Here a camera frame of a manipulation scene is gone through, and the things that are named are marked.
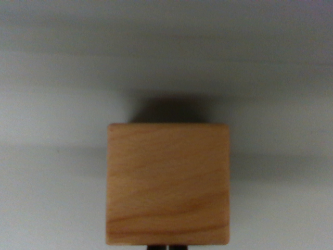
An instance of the light wood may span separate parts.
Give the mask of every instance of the light wood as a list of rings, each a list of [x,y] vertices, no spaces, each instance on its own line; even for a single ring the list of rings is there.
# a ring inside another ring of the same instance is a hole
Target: light wood
[[[107,244],[228,243],[226,125],[111,124],[107,162]]]

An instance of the white wall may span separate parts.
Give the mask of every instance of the white wall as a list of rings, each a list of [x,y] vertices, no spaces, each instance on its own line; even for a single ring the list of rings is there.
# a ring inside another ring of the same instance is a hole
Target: white wall
[[[128,249],[104,240],[106,127],[173,94],[231,131],[230,243],[191,248],[331,249],[331,10],[3,3],[0,249]]]

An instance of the white surface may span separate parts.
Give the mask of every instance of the white surface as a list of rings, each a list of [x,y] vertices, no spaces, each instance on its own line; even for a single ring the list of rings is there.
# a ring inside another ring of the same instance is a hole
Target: white surface
[[[332,10],[1,2],[0,249],[127,249],[104,244],[106,126],[170,93],[231,131],[230,244],[193,248],[331,249]]]

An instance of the wood grain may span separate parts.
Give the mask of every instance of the wood grain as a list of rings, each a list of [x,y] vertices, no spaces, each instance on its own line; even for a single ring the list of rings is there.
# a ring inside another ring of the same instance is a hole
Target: wood grain
[[[107,162],[107,244],[228,243],[226,125],[111,124]]]

